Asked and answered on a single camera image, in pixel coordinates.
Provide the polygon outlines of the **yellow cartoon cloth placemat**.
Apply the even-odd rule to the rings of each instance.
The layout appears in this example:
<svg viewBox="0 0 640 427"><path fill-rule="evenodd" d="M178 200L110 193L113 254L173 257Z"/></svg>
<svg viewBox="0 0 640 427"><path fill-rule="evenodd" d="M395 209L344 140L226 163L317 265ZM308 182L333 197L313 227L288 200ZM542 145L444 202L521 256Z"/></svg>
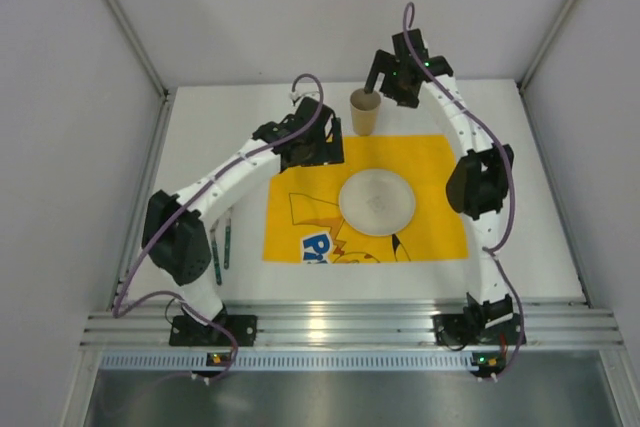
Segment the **yellow cartoon cloth placemat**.
<svg viewBox="0 0 640 427"><path fill-rule="evenodd" d="M347 137L343 146L342 164L295 167L271 180L263 260L338 264L468 258L463 221L445 194L455 160L444 136ZM345 182L369 169L399 175L415 195L411 221L391 235L365 235L340 211Z"/></svg>

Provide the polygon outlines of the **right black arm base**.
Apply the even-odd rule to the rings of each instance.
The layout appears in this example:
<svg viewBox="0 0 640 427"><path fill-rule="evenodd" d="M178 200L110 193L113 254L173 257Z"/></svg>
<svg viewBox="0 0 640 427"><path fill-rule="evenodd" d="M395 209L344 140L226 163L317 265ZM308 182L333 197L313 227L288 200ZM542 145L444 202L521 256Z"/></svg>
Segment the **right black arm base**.
<svg viewBox="0 0 640 427"><path fill-rule="evenodd" d="M438 346L461 351L469 346L515 346L525 341L522 317L514 308L510 294L497 301L478 302L470 294L460 313L438 314L433 317L433 327Z"/></svg>

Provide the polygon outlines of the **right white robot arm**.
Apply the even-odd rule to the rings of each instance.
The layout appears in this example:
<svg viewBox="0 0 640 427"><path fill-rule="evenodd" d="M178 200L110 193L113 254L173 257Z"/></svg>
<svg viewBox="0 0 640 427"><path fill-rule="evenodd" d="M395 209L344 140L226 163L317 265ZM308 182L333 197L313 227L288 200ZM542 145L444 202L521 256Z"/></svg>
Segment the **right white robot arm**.
<svg viewBox="0 0 640 427"><path fill-rule="evenodd" d="M376 51L365 90L402 107L427 110L445 134L456 159L445 194L464 221L473 257L465 311L487 323L502 322L514 313L510 289L495 263L513 227L514 209L503 211L512 190L513 150L471 112L450 64L429 55L418 29L393 35L392 45L391 52Z"/></svg>

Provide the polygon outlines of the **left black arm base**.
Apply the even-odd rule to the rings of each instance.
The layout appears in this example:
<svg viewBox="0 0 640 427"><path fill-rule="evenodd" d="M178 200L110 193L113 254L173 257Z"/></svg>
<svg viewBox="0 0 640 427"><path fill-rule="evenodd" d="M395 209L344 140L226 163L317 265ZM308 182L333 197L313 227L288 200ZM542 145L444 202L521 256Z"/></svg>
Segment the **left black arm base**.
<svg viewBox="0 0 640 427"><path fill-rule="evenodd" d="M194 318L185 308L171 320L169 345L172 347L252 347L257 336L258 317L229 314L226 308L204 323Z"/></svg>

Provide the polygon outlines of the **aluminium rail frame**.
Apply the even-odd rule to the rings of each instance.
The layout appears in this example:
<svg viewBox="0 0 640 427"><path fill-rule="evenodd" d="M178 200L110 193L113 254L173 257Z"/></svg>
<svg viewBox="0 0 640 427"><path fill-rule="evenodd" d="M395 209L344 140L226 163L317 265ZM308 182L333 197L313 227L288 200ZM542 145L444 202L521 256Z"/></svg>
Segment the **aluminium rail frame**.
<svg viewBox="0 0 640 427"><path fill-rule="evenodd" d="M260 348L424 348L435 346L433 320L454 314L454 302L232 302L232 314L257 318ZM85 348L159 348L168 344L165 317L176 313L162 301L138 307L120 319L89 315L80 344ZM575 302L534 302L524 306L529 350L617 349L623 337L614 314Z"/></svg>

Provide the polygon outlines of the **cream round plate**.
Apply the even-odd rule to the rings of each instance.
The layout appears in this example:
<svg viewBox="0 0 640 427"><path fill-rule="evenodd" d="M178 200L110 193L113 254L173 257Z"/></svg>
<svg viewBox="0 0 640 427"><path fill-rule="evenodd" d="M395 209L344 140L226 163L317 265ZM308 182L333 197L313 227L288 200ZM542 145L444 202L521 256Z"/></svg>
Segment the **cream round plate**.
<svg viewBox="0 0 640 427"><path fill-rule="evenodd" d="M416 211L416 198L400 175L385 169L368 169L346 180L338 205L351 228L367 236L385 237L409 225Z"/></svg>

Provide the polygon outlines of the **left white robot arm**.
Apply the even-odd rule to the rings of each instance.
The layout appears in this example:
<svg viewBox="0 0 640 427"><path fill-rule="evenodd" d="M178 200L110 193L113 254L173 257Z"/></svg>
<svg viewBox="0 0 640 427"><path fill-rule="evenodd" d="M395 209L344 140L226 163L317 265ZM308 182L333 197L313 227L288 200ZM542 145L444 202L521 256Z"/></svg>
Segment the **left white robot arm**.
<svg viewBox="0 0 640 427"><path fill-rule="evenodd" d="M330 107L304 97L280 122L258 127L225 163L175 193L148 201L142 255L171 281L186 315L200 325L220 318L210 230L239 200L293 167L344 162L342 123Z"/></svg>

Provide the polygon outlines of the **beige paper cup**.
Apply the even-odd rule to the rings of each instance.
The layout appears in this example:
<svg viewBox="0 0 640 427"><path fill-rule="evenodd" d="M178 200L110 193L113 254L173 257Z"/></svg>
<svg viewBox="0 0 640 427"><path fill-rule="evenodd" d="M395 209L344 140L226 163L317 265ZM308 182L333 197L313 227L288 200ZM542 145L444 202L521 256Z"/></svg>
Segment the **beige paper cup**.
<svg viewBox="0 0 640 427"><path fill-rule="evenodd" d="M358 136L371 135L376 127L381 106L381 96L375 90L356 89L350 95L350 112L353 131Z"/></svg>

